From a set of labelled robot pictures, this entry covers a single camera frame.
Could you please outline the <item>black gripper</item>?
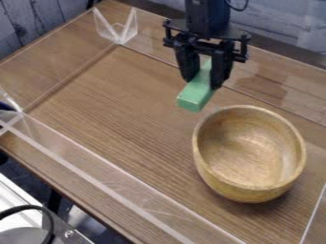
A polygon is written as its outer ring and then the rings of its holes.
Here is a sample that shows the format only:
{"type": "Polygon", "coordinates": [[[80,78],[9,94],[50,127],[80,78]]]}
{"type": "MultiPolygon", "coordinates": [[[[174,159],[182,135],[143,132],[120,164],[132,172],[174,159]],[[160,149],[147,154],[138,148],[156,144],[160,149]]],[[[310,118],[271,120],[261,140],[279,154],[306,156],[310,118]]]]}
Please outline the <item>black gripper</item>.
{"type": "Polygon", "coordinates": [[[199,69],[198,53],[211,55],[210,88],[218,90],[230,78],[233,61],[247,60],[247,43],[251,35],[231,26],[231,10],[245,11],[231,4],[231,0],[185,0],[185,18],[166,20],[163,27],[166,47],[175,47],[181,76],[190,82],[199,69]],[[241,43],[241,49],[227,48],[227,44],[241,43]]]}

